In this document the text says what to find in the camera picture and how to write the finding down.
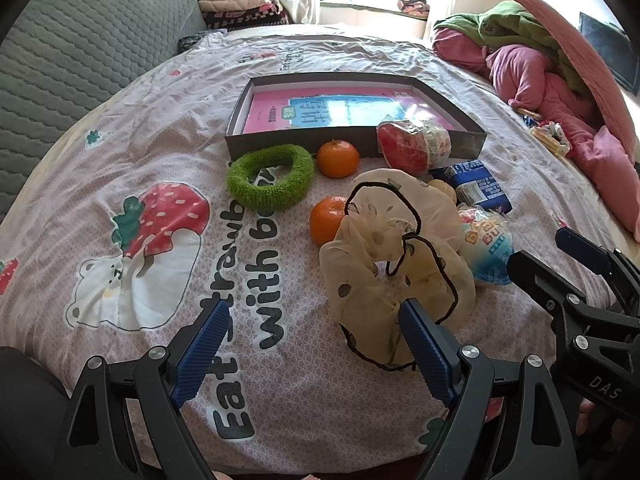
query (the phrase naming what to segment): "blue snack package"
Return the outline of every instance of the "blue snack package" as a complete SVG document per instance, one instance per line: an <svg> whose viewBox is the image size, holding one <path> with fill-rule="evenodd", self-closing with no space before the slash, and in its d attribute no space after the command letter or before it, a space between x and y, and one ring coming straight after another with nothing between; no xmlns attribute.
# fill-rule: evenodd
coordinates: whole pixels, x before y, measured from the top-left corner
<svg viewBox="0 0 640 480"><path fill-rule="evenodd" d="M429 173L433 178L449 184L456 191L458 202L479 205L503 215L512 209L511 202L500 184L479 160L436 168Z"/></svg>
<svg viewBox="0 0 640 480"><path fill-rule="evenodd" d="M534 126L538 126L538 121L535 120L533 117L529 117L528 115L523 116L522 120L524 121L524 123L527 125L528 128L533 128Z"/></svg>

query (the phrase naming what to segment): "human hand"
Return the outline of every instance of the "human hand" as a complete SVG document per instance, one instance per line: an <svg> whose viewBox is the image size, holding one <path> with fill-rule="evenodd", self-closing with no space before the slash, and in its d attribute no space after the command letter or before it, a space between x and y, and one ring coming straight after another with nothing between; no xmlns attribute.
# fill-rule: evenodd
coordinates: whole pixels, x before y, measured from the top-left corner
<svg viewBox="0 0 640 480"><path fill-rule="evenodd" d="M583 399L578 409L578 420L575 423L575 434L582 436L589 428L589 417L596 405L590 400ZM611 440L616 446L622 446L631 434L634 425L631 422L618 419L611 427Z"/></svg>

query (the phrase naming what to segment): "bedsheet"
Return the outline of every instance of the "bedsheet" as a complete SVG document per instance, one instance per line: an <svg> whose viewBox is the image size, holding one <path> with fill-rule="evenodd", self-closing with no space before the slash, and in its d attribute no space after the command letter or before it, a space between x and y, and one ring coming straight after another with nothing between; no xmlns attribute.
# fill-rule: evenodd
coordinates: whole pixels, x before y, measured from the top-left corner
<svg viewBox="0 0 640 480"><path fill-rule="evenodd" d="M306 219L349 180L318 173L301 203L270 215L243 210L225 189L223 132L247 80L314 70L416 76L453 101L490 133L480 158L513 203L515 247L558 270L592 304L610 301L604 282L553 243L559 218L612 247L606 210L473 76L417 43L344 32L210 36L89 113L34 170L0 226L0 260L12 270L0 295L0 344L33 356L71 389L92 355L137 358L191 322L201 301L222 297L233 303L232 335L182 409L212 468L347 472L428 447L430 420L443 408L420 374L361 361L328 311ZM363 159L358 172L382 165ZM167 283L172 290L158 300L154 288ZM96 328L77 323L94 290L105 306L121 306ZM144 301L158 307L145 311ZM153 327L141 328L149 320ZM478 286L456 335L492 357L535 352L550 364L549 322L514 285ZM132 422L143 459L153 463L135 410Z"/></svg>

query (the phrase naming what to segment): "stack of blankets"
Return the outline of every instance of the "stack of blankets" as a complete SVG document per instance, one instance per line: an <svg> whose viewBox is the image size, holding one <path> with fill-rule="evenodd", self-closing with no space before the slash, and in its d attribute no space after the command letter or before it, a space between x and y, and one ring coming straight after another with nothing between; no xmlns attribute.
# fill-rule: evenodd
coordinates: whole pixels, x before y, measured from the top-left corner
<svg viewBox="0 0 640 480"><path fill-rule="evenodd" d="M198 0L207 28L240 30L265 25L287 25L287 11L279 0Z"/></svg>

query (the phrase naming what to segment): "green blanket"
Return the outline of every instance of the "green blanket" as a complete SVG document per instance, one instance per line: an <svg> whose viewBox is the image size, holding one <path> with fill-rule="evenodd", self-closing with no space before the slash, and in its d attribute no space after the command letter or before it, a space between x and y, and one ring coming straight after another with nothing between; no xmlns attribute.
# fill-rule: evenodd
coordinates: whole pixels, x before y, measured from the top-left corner
<svg viewBox="0 0 640 480"><path fill-rule="evenodd" d="M493 50L509 44L535 48L553 60L571 90L584 97L591 94L558 42L533 14L517 2L500 2L483 14L454 14L437 22L434 28L453 28L478 45Z"/></svg>

